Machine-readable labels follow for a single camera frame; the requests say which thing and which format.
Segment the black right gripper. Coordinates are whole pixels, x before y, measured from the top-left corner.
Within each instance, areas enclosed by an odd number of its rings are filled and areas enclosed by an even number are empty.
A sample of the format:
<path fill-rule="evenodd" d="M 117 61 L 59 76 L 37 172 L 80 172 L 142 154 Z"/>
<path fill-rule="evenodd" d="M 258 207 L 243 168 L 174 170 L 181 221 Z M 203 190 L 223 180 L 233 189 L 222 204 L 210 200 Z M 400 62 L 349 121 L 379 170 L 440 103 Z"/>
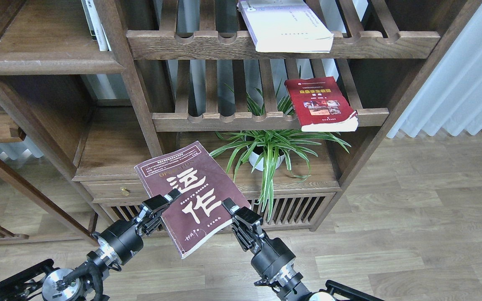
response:
<path fill-rule="evenodd" d="M 247 207 L 239 207 L 230 198 L 222 205 L 232 217 L 233 232 L 243 251 L 253 253 L 251 265 L 261 277 L 260 282 L 273 283 L 283 267 L 292 269 L 296 256 L 281 238 L 266 238 L 260 215 Z"/>

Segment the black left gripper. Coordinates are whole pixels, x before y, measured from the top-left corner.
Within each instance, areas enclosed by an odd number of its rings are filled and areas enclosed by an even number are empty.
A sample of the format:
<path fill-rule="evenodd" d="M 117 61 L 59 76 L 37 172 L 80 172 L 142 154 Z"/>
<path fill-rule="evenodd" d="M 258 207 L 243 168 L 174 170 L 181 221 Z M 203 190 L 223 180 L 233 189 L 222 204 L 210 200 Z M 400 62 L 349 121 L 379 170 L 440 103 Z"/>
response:
<path fill-rule="evenodd" d="M 170 207 L 174 200 L 181 196 L 178 189 L 168 194 L 149 198 L 140 205 L 140 213 L 134 222 L 118 220 L 102 233 L 93 232 L 92 236 L 98 241 L 99 249 L 96 253 L 106 263 L 114 262 L 125 265 L 144 246 L 142 236 L 149 236 L 162 222 L 162 214 Z"/>

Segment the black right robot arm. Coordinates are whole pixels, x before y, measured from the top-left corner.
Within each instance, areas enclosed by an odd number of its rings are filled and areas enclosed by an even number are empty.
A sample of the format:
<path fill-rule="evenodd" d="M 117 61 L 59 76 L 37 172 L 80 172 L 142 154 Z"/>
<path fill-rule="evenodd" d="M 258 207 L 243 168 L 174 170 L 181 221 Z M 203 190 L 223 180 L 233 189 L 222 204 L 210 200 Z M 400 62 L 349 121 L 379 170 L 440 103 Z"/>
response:
<path fill-rule="evenodd" d="M 282 301 L 336 301 L 336 295 L 346 301 L 377 301 L 349 286 L 327 280 L 326 288 L 311 292 L 302 283 L 302 274 L 293 269 L 294 253 L 280 238 L 270 239 L 262 229 L 262 217 L 247 207 L 239 207 L 227 198 L 224 208 L 233 217 L 233 232 L 244 251 L 251 251 L 252 267 L 261 277 L 255 286 L 269 286 Z"/>

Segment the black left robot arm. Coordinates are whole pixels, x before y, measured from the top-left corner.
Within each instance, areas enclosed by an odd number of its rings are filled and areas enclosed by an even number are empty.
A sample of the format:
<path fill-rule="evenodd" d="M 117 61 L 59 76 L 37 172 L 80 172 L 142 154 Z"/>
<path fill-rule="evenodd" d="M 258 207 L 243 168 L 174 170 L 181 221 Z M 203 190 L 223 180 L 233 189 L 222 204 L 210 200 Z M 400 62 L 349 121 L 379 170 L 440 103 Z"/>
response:
<path fill-rule="evenodd" d="M 55 268 L 54 261 L 47 259 L 1 281 L 0 301 L 27 301 L 37 295 L 44 301 L 84 301 L 92 290 L 94 300 L 107 301 L 103 281 L 110 270 L 121 271 L 143 248 L 142 237 L 158 228 L 162 213 L 179 196 L 180 191 L 174 189 L 149 198 L 132 220 L 121 219 L 102 233 L 94 232 L 99 248 L 75 269 Z"/>

